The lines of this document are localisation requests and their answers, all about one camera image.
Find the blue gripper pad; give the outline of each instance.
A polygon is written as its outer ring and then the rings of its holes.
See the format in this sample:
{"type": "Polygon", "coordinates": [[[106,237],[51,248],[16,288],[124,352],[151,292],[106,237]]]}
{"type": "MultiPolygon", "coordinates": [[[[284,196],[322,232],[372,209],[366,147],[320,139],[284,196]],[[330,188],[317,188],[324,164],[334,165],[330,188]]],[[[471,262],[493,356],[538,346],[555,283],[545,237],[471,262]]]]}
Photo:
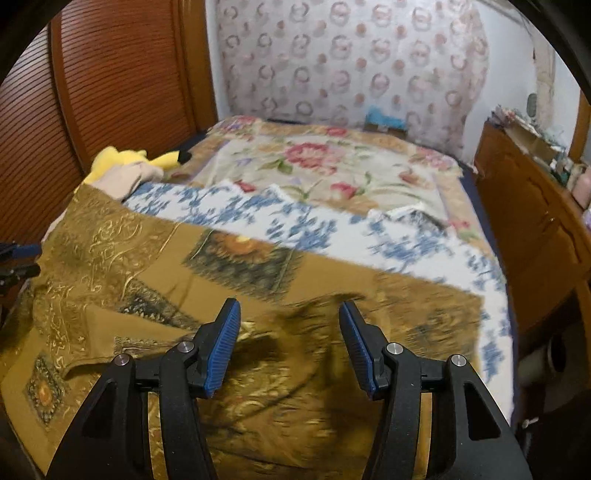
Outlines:
{"type": "Polygon", "coordinates": [[[213,326],[217,335],[208,335],[207,345],[209,358],[207,359],[207,374],[203,389],[207,398],[211,398],[215,391],[222,386],[223,377],[234,350],[234,344],[240,330],[240,304],[236,299],[227,299],[213,326]]]}
{"type": "Polygon", "coordinates": [[[372,400],[382,398],[391,376],[382,356],[382,348],[388,344],[382,330],[365,323],[352,301],[341,305],[339,325],[361,390],[372,400]]]}

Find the cabinet door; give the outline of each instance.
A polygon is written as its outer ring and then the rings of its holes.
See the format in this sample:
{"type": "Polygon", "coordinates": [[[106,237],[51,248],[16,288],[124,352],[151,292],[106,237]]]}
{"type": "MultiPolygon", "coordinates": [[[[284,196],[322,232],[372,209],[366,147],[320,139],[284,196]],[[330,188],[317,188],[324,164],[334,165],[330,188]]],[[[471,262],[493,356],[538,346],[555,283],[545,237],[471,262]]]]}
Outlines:
{"type": "Polygon", "coordinates": [[[478,150],[474,157],[474,166],[478,171],[478,178],[484,178],[493,167],[498,155],[502,152],[503,132],[489,123],[484,124],[478,150]]]}
{"type": "Polygon", "coordinates": [[[591,257],[580,225],[557,213],[552,213],[551,220],[548,235],[536,255],[509,279],[521,333],[558,306],[589,269],[591,257]]]}
{"type": "Polygon", "coordinates": [[[555,221],[551,205],[557,199],[547,187],[547,179],[535,173],[523,174],[519,178],[519,185],[515,186],[517,191],[512,196],[514,204],[506,206],[509,212],[506,228],[511,229],[504,245],[508,275],[521,270],[538,254],[552,233],[555,221]]]}
{"type": "Polygon", "coordinates": [[[508,277],[537,249],[550,218],[549,195],[524,171],[525,161],[505,150],[478,183],[508,277]]]}

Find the plush toy ear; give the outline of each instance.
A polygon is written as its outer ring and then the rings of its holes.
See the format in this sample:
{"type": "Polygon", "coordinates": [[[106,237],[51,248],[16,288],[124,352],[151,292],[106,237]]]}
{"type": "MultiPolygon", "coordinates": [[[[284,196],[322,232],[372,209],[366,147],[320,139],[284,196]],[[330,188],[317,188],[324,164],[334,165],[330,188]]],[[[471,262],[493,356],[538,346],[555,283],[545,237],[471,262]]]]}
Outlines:
{"type": "Polygon", "coordinates": [[[164,155],[160,155],[158,158],[155,158],[152,161],[150,161],[150,163],[156,167],[160,167],[163,170],[171,170],[172,168],[177,168],[180,166],[177,160],[178,151],[168,152],[164,155]]]}
{"type": "Polygon", "coordinates": [[[91,170],[95,167],[95,165],[99,165],[105,158],[112,158],[114,155],[117,155],[119,152],[115,147],[105,147],[100,152],[95,155],[95,159],[92,161],[91,170]]]}
{"type": "Polygon", "coordinates": [[[185,165],[186,162],[193,158],[193,154],[189,150],[179,150],[178,152],[178,162],[181,165],[185,165]]]}

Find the bolt head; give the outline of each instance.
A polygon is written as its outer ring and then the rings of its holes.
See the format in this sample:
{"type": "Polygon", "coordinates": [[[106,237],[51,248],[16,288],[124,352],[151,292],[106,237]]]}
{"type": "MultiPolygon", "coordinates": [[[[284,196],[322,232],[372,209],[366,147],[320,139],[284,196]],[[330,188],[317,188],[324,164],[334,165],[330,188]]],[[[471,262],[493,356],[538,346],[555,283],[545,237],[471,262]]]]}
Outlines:
{"type": "Polygon", "coordinates": [[[177,345],[177,350],[181,353],[189,353],[194,348],[195,348],[195,344],[193,342],[189,342],[189,341],[180,342],[177,345]]]}
{"type": "Polygon", "coordinates": [[[124,365],[127,365],[130,359],[131,357],[127,353],[120,353],[113,359],[113,362],[115,363],[115,365],[119,365],[120,367],[122,367],[124,365]]]}
{"type": "Polygon", "coordinates": [[[463,367],[467,364],[466,357],[463,355],[452,355],[452,363],[456,367],[463,367]]]}
{"type": "Polygon", "coordinates": [[[392,355],[400,355],[402,352],[404,352],[404,347],[399,343],[389,343],[386,347],[386,350],[392,355]]]}

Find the quilt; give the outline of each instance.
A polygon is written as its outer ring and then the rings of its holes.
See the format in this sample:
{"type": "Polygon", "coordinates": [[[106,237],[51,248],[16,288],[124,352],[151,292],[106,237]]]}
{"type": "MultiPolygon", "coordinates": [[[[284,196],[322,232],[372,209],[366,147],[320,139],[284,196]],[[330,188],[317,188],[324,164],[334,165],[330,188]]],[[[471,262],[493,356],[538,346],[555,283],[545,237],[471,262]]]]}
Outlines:
{"type": "Polygon", "coordinates": [[[229,179],[245,193],[277,184],[296,201],[359,215],[413,208],[491,254],[454,159],[391,135],[236,116],[191,153],[171,181],[207,187],[229,179]]]}
{"type": "MultiPolygon", "coordinates": [[[[247,194],[223,181],[198,189],[147,183],[126,202],[145,215],[447,284],[483,298],[479,371],[508,420],[513,411],[513,340],[505,279],[495,258],[437,229],[295,202],[277,186],[247,194]]],[[[437,339],[424,332],[425,346],[437,339]]],[[[421,355],[421,349],[415,352],[421,355]]]]}

